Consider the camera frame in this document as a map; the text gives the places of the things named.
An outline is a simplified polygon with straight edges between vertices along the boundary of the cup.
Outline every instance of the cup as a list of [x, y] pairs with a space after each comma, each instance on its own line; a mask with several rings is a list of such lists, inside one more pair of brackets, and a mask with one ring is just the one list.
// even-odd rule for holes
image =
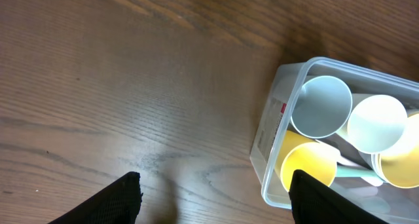
[[337, 134], [366, 154], [382, 153], [403, 135], [407, 113], [394, 97], [352, 94], [352, 113]]
[[419, 142], [407, 155], [392, 157], [381, 156], [378, 165], [386, 180], [398, 188], [419, 187]]
[[370, 155], [362, 152], [359, 152], [359, 155], [361, 155], [362, 159], [374, 170], [374, 172], [380, 179], [382, 179], [383, 181], [387, 181], [379, 165], [379, 155]]
[[295, 130], [309, 138], [324, 138], [339, 130], [352, 109], [349, 87], [332, 76], [309, 76], [291, 116]]
[[381, 153], [384, 157], [400, 157], [409, 154], [419, 140], [419, 111], [407, 111], [406, 127], [402, 136], [391, 148]]
[[378, 158], [378, 166], [385, 179], [404, 189], [419, 186], [419, 112], [408, 111], [408, 114], [405, 133], [396, 145], [402, 151], [382, 153]]
[[332, 184], [335, 177], [377, 177], [370, 170], [337, 166], [339, 157], [338, 149], [287, 131], [276, 161], [275, 173], [286, 191], [289, 191], [295, 170], [304, 170], [327, 186]]

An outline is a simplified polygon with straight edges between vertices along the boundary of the sticker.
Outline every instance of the sticker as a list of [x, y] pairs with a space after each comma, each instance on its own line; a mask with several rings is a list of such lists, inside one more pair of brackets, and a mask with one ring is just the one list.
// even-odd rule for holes
[[278, 127], [280, 126], [286, 107], [286, 103], [283, 103], [275, 98], [271, 98], [266, 118], [261, 124], [262, 131], [257, 147], [267, 162], [269, 159], [270, 151], [272, 150], [272, 146], [274, 145], [276, 132], [278, 131]]

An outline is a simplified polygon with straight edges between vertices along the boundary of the plastic container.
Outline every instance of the plastic container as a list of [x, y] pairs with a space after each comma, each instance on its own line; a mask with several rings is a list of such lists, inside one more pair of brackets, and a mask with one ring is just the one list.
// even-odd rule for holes
[[[274, 167], [307, 75], [335, 76], [342, 79], [353, 93], [387, 94], [400, 100], [407, 109], [419, 109], [419, 84], [412, 81], [322, 57], [305, 63], [281, 65], [272, 83], [250, 154], [262, 184], [262, 197], [270, 206], [291, 209], [288, 192], [282, 187]], [[338, 136], [327, 139], [334, 143], [336, 138]], [[419, 223], [418, 188], [400, 189], [388, 183], [375, 187], [361, 178], [346, 177], [337, 177], [331, 188], [389, 223]]]

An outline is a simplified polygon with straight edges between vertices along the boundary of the black object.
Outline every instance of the black object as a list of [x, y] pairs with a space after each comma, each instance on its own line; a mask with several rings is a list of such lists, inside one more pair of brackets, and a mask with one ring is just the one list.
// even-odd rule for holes
[[141, 197], [139, 173], [128, 172], [50, 224], [134, 224]]
[[386, 223], [302, 170], [293, 174], [289, 198], [296, 224]]

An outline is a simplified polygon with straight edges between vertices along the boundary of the wood grain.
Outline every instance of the wood grain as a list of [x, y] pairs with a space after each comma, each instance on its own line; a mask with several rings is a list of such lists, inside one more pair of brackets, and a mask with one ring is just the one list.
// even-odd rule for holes
[[249, 161], [280, 64], [419, 80], [419, 0], [0, 0], [0, 222], [141, 173], [138, 223], [292, 223]]

